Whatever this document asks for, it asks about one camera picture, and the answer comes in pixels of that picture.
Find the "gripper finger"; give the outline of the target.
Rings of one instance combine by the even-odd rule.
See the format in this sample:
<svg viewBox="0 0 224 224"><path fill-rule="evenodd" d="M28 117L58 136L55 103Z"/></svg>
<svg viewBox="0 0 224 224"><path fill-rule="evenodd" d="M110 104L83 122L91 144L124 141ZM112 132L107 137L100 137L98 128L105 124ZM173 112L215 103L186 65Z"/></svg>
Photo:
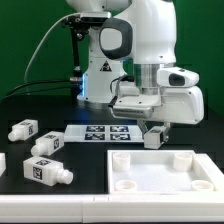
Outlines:
<svg viewBox="0 0 224 224"><path fill-rule="evenodd" d="M169 131L171 128L171 123L170 122L165 122L162 126L163 128L163 140L168 141L169 140Z"/></svg>
<svg viewBox="0 0 224 224"><path fill-rule="evenodd" d="M145 135L148 132L148 127L146 125L146 122L143 120L138 120L137 121L137 125L140 129L140 131L142 132L142 135Z"/></svg>

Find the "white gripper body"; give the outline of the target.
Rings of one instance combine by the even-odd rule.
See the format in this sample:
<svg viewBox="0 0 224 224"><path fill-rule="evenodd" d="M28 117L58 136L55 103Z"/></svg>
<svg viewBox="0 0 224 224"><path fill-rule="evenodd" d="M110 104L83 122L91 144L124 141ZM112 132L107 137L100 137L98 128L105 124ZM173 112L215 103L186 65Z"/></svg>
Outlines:
<svg viewBox="0 0 224 224"><path fill-rule="evenodd" d="M143 92L129 75L117 80L108 107L115 118L136 121L198 124L204 117L203 96L196 85L156 85Z"/></svg>

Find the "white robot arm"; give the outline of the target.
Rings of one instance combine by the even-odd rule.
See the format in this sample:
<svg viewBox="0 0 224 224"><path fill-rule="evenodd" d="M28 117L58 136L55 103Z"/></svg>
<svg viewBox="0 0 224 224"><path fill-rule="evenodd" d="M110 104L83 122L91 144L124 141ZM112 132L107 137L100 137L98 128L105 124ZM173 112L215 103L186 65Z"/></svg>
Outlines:
<svg viewBox="0 0 224 224"><path fill-rule="evenodd" d="M134 81L120 78L109 103L116 118L197 124L204 117L199 75L175 65L176 13L172 0L66 0L80 19L100 24L98 45L111 61L132 60Z"/></svg>

